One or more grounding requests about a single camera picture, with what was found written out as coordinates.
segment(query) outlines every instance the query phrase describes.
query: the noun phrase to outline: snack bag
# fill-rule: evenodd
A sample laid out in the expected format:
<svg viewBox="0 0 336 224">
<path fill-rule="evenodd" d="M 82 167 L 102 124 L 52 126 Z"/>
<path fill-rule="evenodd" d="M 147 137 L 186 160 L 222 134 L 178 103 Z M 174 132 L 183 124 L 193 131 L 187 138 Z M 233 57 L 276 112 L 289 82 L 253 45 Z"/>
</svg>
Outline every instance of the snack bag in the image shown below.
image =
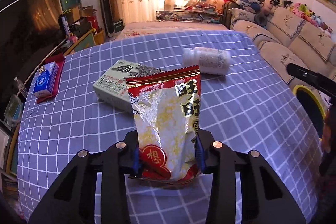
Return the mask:
<svg viewBox="0 0 336 224">
<path fill-rule="evenodd" d="M 126 80 L 138 131 L 143 178 L 184 184 L 199 170 L 195 162 L 201 106 L 198 66 Z"/>
</svg>

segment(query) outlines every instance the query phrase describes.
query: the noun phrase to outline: metal pivot bolt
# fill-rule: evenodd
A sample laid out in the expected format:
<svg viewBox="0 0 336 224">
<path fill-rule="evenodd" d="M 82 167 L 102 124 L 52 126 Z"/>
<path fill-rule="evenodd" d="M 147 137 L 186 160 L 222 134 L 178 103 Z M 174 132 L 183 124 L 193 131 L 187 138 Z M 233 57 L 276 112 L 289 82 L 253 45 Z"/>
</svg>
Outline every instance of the metal pivot bolt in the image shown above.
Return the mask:
<svg viewBox="0 0 336 224">
<path fill-rule="evenodd" d="M 223 146 L 223 144 L 219 141 L 214 141 L 212 143 L 212 146 L 215 147 L 215 148 L 221 148 Z"/>
<path fill-rule="evenodd" d="M 258 158 L 260 156 L 260 153 L 257 150 L 252 150 L 250 154 L 254 158 Z"/>
<path fill-rule="evenodd" d="M 116 146 L 116 148 L 122 149 L 122 148 L 124 148 L 126 146 L 126 143 L 124 143 L 124 142 L 118 142 L 118 143 L 116 143 L 115 146 Z"/>
<path fill-rule="evenodd" d="M 78 152 L 78 156 L 80 156 L 81 158 L 84 158 L 87 155 L 87 151 L 86 150 L 81 150 Z"/>
</svg>

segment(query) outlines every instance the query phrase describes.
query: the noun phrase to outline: bottle label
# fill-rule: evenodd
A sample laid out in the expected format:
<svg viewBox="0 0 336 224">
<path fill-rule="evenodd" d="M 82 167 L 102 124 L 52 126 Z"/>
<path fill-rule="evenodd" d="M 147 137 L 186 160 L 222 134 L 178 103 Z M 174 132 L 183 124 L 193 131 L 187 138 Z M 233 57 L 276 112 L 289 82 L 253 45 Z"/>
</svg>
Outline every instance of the bottle label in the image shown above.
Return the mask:
<svg viewBox="0 0 336 224">
<path fill-rule="evenodd" d="M 225 53 L 222 52 L 222 50 L 208 48 L 202 51 L 199 58 L 199 66 L 208 68 L 226 68 L 227 58 L 225 58 Z"/>
</svg>

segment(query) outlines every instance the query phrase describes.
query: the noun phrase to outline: yellow rim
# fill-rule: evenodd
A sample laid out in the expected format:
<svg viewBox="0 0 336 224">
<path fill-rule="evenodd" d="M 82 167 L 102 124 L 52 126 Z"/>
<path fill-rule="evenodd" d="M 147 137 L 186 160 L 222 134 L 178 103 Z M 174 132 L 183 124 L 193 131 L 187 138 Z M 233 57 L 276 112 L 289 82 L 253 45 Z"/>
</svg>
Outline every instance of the yellow rim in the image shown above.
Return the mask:
<svg viewBox="0 0 336 224">
<path fill-rule="evenodd" d="M 324 109 L 321 105 L 321 103 L 319 102 L 319 100 L 317 99 L 317 97 L 315 96 L 315 94 L 306 86 L 304 85 L 296 85 L 294 88 L 293 88 L 293 94 L 296 96 L 296 92 L 298 90 L 302 90 L 304 92 L 306 92 L 307 94 L 310 95 L 310 97 L 314 100 L 314 102 L 317 104 L 317 106 L 319 107 L 319 110 L 321 112 L 321 115 L 323 117 L 323 119 L 326 117 L 326 113 L 324 112 Z"/>
</svg>

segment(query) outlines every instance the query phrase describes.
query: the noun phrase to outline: television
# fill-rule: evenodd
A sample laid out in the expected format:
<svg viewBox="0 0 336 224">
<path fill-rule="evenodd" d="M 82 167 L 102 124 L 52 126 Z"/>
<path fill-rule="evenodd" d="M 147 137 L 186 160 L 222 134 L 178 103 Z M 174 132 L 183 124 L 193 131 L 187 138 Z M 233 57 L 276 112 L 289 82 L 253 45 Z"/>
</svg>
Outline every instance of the television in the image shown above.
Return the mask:
<svg viewBox="0 0 336 224">
<path fill-rule="evenodd" d="M 17 76 L 28 89 L 35 68 L 63 40 L 60 0 L 16 0 L 0 10 L 0 119 Z"/>
</svg>

